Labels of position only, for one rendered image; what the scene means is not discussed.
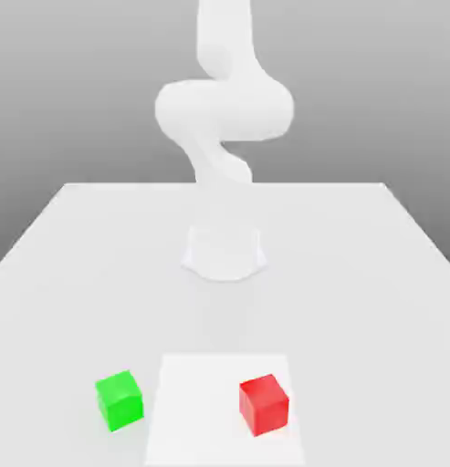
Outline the small red cube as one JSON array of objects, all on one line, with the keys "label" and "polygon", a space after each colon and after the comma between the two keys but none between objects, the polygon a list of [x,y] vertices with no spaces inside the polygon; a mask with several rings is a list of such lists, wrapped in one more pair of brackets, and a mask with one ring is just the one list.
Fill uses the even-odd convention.
[{"label": "small red cube", "polygon": [[253,436],[288,424],[289,397],[273,374],[239,384],[239,412]]}]

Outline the small green cube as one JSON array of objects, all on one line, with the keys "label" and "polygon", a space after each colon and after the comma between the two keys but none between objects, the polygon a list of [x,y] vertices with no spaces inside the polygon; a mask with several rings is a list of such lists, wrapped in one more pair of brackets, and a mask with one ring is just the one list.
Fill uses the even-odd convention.
[{"label": "small green cube", "polygon": [[143,396],[129,370],[95,382],[99,411],[109,431],[117,431],[144,417]]}]

